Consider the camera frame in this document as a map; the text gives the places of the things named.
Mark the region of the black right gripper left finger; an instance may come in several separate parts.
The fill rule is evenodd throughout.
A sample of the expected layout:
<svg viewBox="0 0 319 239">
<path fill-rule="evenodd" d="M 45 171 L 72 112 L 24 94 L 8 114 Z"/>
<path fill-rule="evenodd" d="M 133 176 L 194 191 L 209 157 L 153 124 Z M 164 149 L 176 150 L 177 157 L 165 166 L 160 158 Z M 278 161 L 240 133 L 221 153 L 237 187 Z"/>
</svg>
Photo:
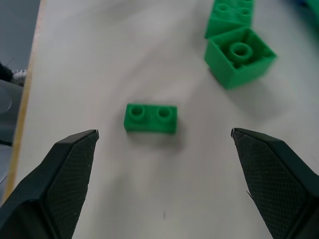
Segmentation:
<svg viewBox="0 0 319 239">
<path fill-rule="evenodd" d="M 92 129 L 53 145 L 0 207 L 0 239 L 72 239 L 98 139 Z"/>
</svg>

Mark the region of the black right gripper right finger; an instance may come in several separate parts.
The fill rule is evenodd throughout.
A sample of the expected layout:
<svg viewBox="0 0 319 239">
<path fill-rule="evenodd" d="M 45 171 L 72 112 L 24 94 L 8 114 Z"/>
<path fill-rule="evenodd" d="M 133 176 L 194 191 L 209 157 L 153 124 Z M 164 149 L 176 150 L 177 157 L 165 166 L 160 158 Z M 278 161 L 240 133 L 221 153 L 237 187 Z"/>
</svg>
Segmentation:
<svg viewBox="0 0 319 239">
<path fill-rule="evenodd" d="M 319 239 L 319 175 L 282 140 L 242 128 L 231 137 L 273 239 Z"/>
</svg>

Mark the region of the black and white shoe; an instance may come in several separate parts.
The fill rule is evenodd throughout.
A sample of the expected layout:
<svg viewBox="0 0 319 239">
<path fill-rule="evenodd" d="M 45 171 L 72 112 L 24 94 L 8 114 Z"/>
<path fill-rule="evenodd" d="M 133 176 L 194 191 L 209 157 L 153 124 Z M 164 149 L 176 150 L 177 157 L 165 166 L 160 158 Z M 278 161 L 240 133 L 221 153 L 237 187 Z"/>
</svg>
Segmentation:
<svg viewBox="0 0 319 239">
<path fill-rule="evenodd" d="M 0 62 L 0 80 L 23 87 L 27 76 L 27 70 L 13 71 Z"/>
</svg>

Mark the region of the small flat green block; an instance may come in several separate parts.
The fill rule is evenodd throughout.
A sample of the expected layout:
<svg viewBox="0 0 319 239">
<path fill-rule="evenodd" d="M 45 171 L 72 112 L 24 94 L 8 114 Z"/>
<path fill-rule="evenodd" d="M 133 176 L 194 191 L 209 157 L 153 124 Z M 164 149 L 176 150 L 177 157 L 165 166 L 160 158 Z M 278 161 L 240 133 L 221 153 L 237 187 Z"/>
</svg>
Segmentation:
<svg viewBox="0 0 319 239">
<path fill-rule="evenodd" d="M 177 107 L 140 103 L 127 104 L 124 128 L 127 132 L 175 134 Z"/>
</svg>

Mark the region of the square green hollow block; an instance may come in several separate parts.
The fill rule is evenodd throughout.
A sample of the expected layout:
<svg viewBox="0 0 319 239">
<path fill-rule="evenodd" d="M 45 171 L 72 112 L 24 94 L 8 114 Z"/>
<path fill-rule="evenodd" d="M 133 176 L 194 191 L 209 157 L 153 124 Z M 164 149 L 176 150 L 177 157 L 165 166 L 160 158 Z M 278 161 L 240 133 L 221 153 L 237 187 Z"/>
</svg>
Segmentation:
<svg viewBox="0 0 319 239">
<path fill-rule="evenodd" d="M 225 89 L 263 76 L 276 59 L 274 51 L 249 27 L 208 39 L 204 60 Z"/>
</svg>

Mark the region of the long green studded block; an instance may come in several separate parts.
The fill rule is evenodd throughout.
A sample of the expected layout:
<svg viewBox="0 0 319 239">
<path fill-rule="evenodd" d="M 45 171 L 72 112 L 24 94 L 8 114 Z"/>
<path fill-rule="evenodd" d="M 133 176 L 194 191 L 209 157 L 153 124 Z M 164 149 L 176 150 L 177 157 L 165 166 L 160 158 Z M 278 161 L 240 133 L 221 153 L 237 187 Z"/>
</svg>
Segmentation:
<svg viewBox="0 0 319 239">
<path fill-rule="evenodd" d="M 215 0 L 204 38 L 251 26 L 255 0 Z"/>
</svg>

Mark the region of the green bin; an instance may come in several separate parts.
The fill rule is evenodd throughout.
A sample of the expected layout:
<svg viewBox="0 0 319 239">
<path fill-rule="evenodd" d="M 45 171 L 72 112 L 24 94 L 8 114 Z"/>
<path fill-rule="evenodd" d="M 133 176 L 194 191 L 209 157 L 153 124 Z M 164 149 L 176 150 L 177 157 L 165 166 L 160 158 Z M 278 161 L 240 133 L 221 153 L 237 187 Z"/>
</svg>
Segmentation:
<svg viewBox="0 0 319 239">
<path fill-rule="evenodd" d="M 319 17 L 319 0 L 305 0 L 314 14 Z"/>
</svg>

